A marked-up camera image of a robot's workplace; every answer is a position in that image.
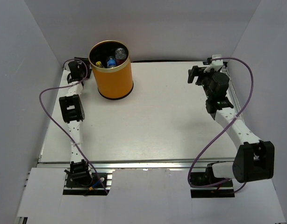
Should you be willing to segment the yellow cap clear bottle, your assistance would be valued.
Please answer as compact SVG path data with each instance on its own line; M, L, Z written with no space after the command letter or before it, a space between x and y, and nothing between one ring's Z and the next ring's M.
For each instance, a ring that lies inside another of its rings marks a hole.
M105 69L104 65L101 63L101 61L97 61L95 63L96 67L99 67L99 68L102 68L102 69Z

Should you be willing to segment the blue label plastic bottle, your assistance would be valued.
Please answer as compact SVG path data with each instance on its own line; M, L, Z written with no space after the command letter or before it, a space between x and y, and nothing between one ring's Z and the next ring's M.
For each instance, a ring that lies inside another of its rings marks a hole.
M114 56L108 56L106 58L106 63L108 69L115 68L117 66L116 59Z

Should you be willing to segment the red label plastic bottle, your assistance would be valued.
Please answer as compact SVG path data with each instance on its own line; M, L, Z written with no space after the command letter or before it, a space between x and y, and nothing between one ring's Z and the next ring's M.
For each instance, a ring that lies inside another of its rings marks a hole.
M115 50L115 60L117 65L121 65L122 63L124 63L126 58L127 58L127 52L125 48L117 48Z

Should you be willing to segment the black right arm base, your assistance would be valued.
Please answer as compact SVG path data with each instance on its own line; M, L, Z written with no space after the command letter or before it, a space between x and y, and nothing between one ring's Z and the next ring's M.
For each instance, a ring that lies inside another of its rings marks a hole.
M205 172L192 172L190 181L193 185L209 185ZM233 198L235 197L233 182L229 181L209 188L191 188L191 198Z

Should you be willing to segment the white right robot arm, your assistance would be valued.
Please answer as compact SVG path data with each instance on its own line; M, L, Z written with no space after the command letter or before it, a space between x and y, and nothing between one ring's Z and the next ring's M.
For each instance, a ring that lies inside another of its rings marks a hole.
M188 71L188 83L197 78L196 85L206 94L206 110L227 133L237 154L234 161L217 161L207 165L198 177L189 172L189 184L194 188L216 187L232 179L239 183L271 179L274 174L275 147L270 141L256 136L239 117L226 96L229 77L213 68L193 66Z

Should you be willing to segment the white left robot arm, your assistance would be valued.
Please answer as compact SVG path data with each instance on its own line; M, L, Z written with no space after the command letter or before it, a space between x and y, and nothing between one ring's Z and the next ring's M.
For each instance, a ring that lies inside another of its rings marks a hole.
M66 95L59 98L59 103L63 121L68 126L69 136L74 140L71 143L70 170L66 173L72 182L85 187L92 183L93 175L88 162L80 153L81 128L85 119L80 95L84 89L83 79L90 73L90 68L83 59L74 58L68 61L66 69L69 71L67 83L70 87Z

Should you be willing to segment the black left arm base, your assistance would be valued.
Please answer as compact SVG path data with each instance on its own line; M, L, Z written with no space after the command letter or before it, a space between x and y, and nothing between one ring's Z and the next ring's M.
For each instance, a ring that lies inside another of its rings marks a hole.
M99 177L95 172L73 174L66 169L65 173L65 196L106 196L110 191L111 173L98 173Z

